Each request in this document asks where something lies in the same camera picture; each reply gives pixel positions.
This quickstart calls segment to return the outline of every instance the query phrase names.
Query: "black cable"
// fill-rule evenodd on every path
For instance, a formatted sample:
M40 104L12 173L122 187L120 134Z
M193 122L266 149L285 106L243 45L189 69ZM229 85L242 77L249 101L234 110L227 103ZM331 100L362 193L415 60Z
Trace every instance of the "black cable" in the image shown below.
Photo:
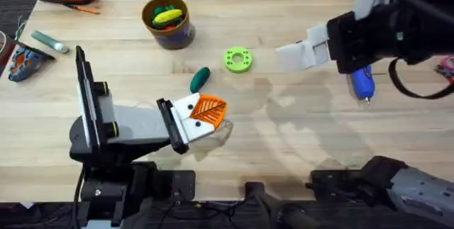
M241 229L239 226L237 226L237 225L232 221L232 217L233 217L233 216L229 216L229 217L228 217L228 221L230 222L230 224L231 224L235 229Z
M74 200L72 202L72 226L74 229L80 229L79 221L77 220L77 204L79 202L80 187L84 179L85 171L84 166L80 169L79 179L77 180L76 190L74 191Z
M425 17L432 18L440 24L447 24L454 28L454 17L444 11L430 5L422 0L397 0L399 3L408 6L415 12L423 14Z
M162 224L164 223L164 219L165 217L167 217L167 215L170 213L170 211L172 211L172 209L175 207L175 202L172 203L172 205L170 206L170 208L168 208L164 214L162 215L161 217L161 221L159 222L159 226L157 227L157 229L161 229L162 227Z
M402 84L402 82L400 81L400 78L399 76L397 75L397 71L396 71L396 63L398 60L400 60L401 58L397 58L397 59L394 59L391 61L391 63L389 64L389 67L388 67L388 72L389 72L389 77L391 77L391 81L393 83L393 85L403 94L411 97L411 98L416 98L416 99L430 99L430 100L434 100L434 99L439 99L439 98L443 98L443 97L446 97L447 95L450 95L454 92L454 84L449 84L447 87L445 87L444 89L434 93L434 94L429 94L429 95L420 95L420 94L416 94L410 90L408 90L404 84Z
M162 213L165 212L165 211L163 211L162 209L160 209L160 208L158 208L158 207L154 207L154 206L153 206L153 208L156 209L156 210L158 210L158 211L160 211L160 212L162 212ZM183 218L183 217L176 216L176 215L172 214L172 212L169 212L168 216L169 216L169 217L172 217L172 218L174 218L174 219L177 219L177 220L207 220L207 219L212 219L212 218L214 218L214 217L216 217L216 216L219 216L219 215L221 215L221 214L222 214L222 213L215 212L215 213L213 213L213 214L211 214L211 215L209 215L209 216L204 216L204 217L200 217L200 218Z

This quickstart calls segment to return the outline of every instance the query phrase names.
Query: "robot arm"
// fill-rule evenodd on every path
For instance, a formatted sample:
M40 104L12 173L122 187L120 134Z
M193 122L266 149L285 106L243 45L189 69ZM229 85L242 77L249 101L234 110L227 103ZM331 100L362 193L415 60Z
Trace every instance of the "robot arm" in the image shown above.
M277 49L285 69L307 69L335 60L341 74L351 74L385 57L416 65L433 55L454 52L454 12L450 0L356 0L353 11L307 30L307 39ZM389 66L395 87L420 99L439 99L454 91L453 85L429 96L404 87Z
M306 187L318 200L353 199L369 206L384 205L454 228L454 183L404 162L376 156L360 171L316 170L311 179Z

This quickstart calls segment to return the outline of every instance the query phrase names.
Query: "black strap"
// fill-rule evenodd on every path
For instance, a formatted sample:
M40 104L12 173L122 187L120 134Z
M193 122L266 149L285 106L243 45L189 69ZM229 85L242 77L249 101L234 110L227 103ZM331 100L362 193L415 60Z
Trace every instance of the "black strap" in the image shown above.
M393 60L390 64L389 64L389 68L388 68L388 72L389 72L389 76L391 77L391 80L392 80L392 83L394 84L394 86L403 94L407 95L407 96L410 96L411 98L416 98L416 99L439 99L439 98L443 98L449 94L452 94L453 91L454 91L454 84L449 84L446 88L444 88L443 90L439 91L439 92L436 92L434 94L431 94L431 95L427 95L427 96L422 96L422 95L419 95L419 94L415 94L414 92L408 90L403 84L402 82L400 81L399 77L397 76L397 72L396 72L396 63L397 61L401 59L401 58L397 58L395 60Z

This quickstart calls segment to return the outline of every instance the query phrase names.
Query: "table surface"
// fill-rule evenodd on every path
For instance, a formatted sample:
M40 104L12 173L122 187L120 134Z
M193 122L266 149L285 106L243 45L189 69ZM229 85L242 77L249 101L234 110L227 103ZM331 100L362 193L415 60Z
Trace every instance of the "table surface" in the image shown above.
M275 48L306 38L306 29L352 9L354 0L185 0L196 27L183 50L162 49L143 25L149 0L99 0L100 15L38 2L21 41L54 56L19 84L0 79L0 201L70 201L80 164L69 157L69 129L79 115L74 47L81 45L95 79L107 81L118 105L155 108L160 98L189 95L193 73L211 69L203 94L228 104L226 127L178 155L170 147L141 160L163 169L193 169L199 200L238 199L246 181L263 181L285 199L311 199L309 172L361 168L373 155L404 160L454 180L454 97L438 101L400 94L386 75L387 60L373 65L376 93L359 102L335 63L283 72ZM61 55L32 39L40 30L72 48ZM249 72L223 67L223 52L250 49ZM399 65L420 93L446 81L437 60Z

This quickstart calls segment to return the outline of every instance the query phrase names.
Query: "blue object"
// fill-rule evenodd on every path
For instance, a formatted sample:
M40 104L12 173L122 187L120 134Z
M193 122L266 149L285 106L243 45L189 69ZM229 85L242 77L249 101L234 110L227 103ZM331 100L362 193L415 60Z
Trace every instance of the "blue object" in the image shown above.
M13 64L9 68L9 80L20 82L26 79L38 70L45 59L45 55L35 50L18 48L12 59Z
M351 76L356 96L369 103L370 98L374 96L375 92L375 83L372 78L372 67L368 65L364 69L359 69L356 72L353 72Z

